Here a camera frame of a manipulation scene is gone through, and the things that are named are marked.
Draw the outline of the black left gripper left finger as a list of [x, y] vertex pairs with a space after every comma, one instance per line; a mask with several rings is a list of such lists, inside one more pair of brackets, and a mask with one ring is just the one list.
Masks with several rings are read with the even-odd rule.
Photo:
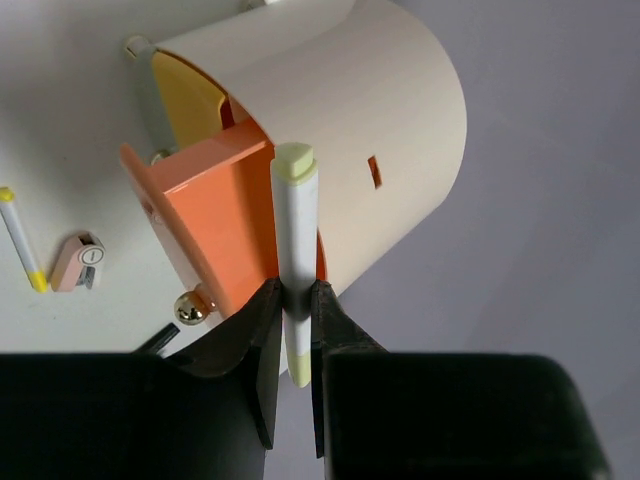
[[169, 357], [5, 354], [5, 479], [260, 479], [273, 447], [281, 285]]

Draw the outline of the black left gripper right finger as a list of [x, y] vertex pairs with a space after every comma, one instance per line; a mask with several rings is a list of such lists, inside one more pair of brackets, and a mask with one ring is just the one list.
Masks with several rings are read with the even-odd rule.
[[569, 374], [525, 354], [385, 350], [311, 293], [316, 453], [328, 479], [607, 479]]

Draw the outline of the round cream drawer organizer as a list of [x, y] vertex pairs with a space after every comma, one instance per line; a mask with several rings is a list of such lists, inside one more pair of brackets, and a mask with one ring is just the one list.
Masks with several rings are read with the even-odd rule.
[[389, 1], [277, 1], [177, 37], [126, 43], [150, 163], [120, 150], [132, 188], [205, 322], [278, 272], [270, 163], [311, 146], [317, 274], [349, 287], [450, 192], [467, 133], [456, 70]]

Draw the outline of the bright yellow white marker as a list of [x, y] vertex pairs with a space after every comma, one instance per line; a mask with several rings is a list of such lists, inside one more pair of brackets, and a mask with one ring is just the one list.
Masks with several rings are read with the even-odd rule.
[[9, 187], [1, 188], [1, 216], [31, 287], [38, 293], [46, 293], [48, 283], [44, 269], [21, 221], [15, 193]]

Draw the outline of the pale yellow white marker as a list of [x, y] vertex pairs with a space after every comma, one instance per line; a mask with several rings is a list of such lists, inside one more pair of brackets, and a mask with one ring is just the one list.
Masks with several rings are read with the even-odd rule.
[[270, 165], [279, 278], [290, 378], [311, 381], [311, 288], [317, 278], [318, 166], [308, 144], [275, 148]]

